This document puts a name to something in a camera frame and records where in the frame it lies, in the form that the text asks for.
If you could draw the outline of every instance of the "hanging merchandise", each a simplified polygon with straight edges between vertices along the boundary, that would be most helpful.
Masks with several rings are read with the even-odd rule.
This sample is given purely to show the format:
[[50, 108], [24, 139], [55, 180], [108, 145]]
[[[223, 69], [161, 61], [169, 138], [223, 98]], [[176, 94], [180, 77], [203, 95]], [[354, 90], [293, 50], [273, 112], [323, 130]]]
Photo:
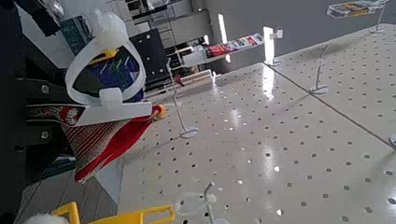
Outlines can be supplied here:
[[330, 5], [327, 14], [336, 19], [347, 17], [357, 17], [362, 15], [373, 14], [379, 8], [383, 8], [388, 0], [382, 1], [357, 1], [342, 4]]
[[[146, 71], [134, 45], [130, 42], [125, 23], [114, 13], [102, 13], [96, 9], [95, 14], [97, 21], [93, 25], [95, 38], [76, 56], [76, 59], [70, 64], [65, 76], [67, 93], [74, 101], [83, 105], [102, 105], [103, 103], [111, 103], [110, 107], [120, 106], [120, 102], [129, 100], [139, 93], [146, 82]], [[103, 98], [90, 96], [74, 89], [73, 84], [79, 73], [88, 65], [91, 60], [101, 54], [105, 49], [118, 49], [125, 47], [131, 55], [136, 59], [139, 65], [139, 75], [134, 79], [134, 83], [125, 88], [121, 93], [121, 98], [114, 89], [107, 88], [100, 90], [101, 95], [112, 97], [110, 102], [101, 101]]]
[[224, 58], [228, 54], [253, 49], [264, 43], [262, 35], [248, 35], [226, 44], [203, 47], [201, 45], [193, 48], [192, 54], [183, 56], [186, 67], [192, 67], [201, 63], [211, 63]]
[[67, 141], [76, 156], [76, 181], [84, 182], [134, 145], [155, 119], [163, 119], [166, 110], [152, 107], [151, 115], [134, 119], [78, 126], [84, 106], [31, 105], [28, 121], [61, 123]]
[[[68, 95], [81, 105], [27, 106], [28, 121], [61, 123], [76, 156], [75, 179], [79, 182], [85, 182], [131, 148], [148, 126], [166, 113], [163, 106], [139, 102], [143, 99], [146, 72], [124, 22], [112, 12], [95, 13], [95, 38], [79, 52], [65, 75]], [[107, 49], [117, 51], [103, 59], [101, 53]], [[92, 63], [98, 56], [101, 60]], [[105, 86], [99, 90], [99, 97], [75, 89], [74, 83], [84, 68]]]

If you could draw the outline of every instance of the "display shelf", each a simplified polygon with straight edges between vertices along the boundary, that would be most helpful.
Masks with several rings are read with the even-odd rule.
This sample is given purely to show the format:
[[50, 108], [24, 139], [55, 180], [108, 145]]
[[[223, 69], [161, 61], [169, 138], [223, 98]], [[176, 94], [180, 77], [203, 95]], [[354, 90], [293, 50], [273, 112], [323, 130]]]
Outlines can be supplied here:
[[[302, 80], [307, 87], [314, 82]], [[325, 97], [336, 92], [330, 88]], [[179, 138], [169, 107], [169, 117], [122, 158], [119, 213], [175, 203], [213, 181], [214, 214], [230, 223], [396, 221], [394, 150], [262, 63], [214, 77], [178, 99], [186, 122], [200, 132]], [[209, 220], [202, 213], [176, 223]]]

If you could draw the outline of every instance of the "retail display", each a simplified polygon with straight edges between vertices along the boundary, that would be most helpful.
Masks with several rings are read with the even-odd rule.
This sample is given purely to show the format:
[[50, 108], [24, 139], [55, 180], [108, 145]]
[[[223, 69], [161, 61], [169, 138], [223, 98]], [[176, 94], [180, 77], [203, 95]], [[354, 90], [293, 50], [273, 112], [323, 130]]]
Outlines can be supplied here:
[[226, 44], [217, 44], [209, 47], [197, 46], [193, 48], [192, 54], [183, 56], [183, 61], [186, 67], [201, 63], [211, 63], [224, 58], [228, 54], [253, 49], [263, 43], [262, 35], [255, 34], [230, 41]]
[[388, 1], [389, 0], [378, 0], [375, 2], [357, 1], [343, 4], [334, 4], [328, 7], [327, 14], [336, 19], [343, 19], [348, 17], [358, 17], [373, 14], [377, 9], [381, 8], [376, 27], [370, 32], [374, 34], [382, 33], [383, 30], [379, 29], [379, 23], [381, 23], [382, 16], [384, 15], [385, 6], [387, 5]]

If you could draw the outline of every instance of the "pegboard wall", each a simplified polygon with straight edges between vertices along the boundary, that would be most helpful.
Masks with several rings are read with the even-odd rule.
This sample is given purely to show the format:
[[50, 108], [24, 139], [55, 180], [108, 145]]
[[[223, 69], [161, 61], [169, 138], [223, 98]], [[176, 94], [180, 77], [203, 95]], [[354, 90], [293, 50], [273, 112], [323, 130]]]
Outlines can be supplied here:
[[329, 45], [320, 84], [330, 91], [318, 97], [388, 142], [396, 133], [396, 26], [381, 27], [382, 34], [369, 28], [284, 55], [276, 69], [309, 90], [321, 49]]
[[[394, 26], [387, 25], [387, 47], [385, 37], [375, 38], [379, 49], [396, 45], [389, 27]], [[378, 113], [382, 119], [394, 118], [394, 112], [388, 111], [395, 106], [390, 103], [394, 76], [389, 75], [388, 64], [392, 63], [387, 58], [379, 59], [387, 66], [369, 63], [377, 53], [369, 44], [361, 50], [367, 51], [366, 56], [354, 52], [361, 48], [356, 41], [374, 39], [363, 33], [368, 31], [360, 31], [360, 39], [354, 34], [334, 40], [341, 48], [337, 51], [332, 52], [335, 47], [330, 46], [322, 80], [331, 91], [320, 96], [322, 101], [298, 87], [314, 85], [318, 49], [282, 58], [279, 71], [292, 81], [259, 63], [180, 94], [187, 125], [200, 132], [191, 139], [179, 138], [176, 111], [168, 105], [169, 116], [155, 122], [122, 158], [119, 213], [175, 203], [183, 192], [203, 192], [213, 181], [216, 186], [211, 193], [218, 198], [213, 204], [215, 217], [230, 223], [395, 222], [395, 151], [378, 138], [390, 133], [377, 133], [365, 119], [380, 119]], [[344, 52], [344, 45], [352, 49]], [[385, 57], [394, 59], [391, 53]], [[367, 64], [373, 71], [379, 68], [381, 74], [364, 76], [357, 71], [359, 66], [347, 65], [352, 61]], [[363, 78], [370, 78], [366, 81], [373, 90], [362, 85]], [[366, 92], [367, 112], [355, 109], [361, 107], [357, 106], [363, 97], [360, 91]], [[158, 103], [171, 102], [168, 98]], [[340, 113], [342, 108], [347, 108], [345, 114]], [[383, 124], [390, 131], [391, 125]], [[202, 211], [191, 217], [177, 216], [176, 223], [209, 220]]]

